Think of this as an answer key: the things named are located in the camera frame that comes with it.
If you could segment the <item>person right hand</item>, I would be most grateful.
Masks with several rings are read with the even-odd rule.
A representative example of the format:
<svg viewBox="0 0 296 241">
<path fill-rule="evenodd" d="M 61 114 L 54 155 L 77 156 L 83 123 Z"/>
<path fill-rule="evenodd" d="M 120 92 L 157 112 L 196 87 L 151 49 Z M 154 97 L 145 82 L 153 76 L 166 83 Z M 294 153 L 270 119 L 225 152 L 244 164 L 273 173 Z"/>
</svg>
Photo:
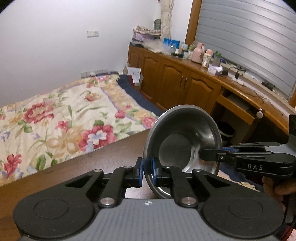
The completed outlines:
<svg viewBox="0 0 296 241">
<path fill-rule="evenodd" d="M 266 218 L 295 227 L 295 178 L 280 181 L 263 177 L 262 181 L 264 193 L 268 196 L 265 198 Z"/>
</svg>

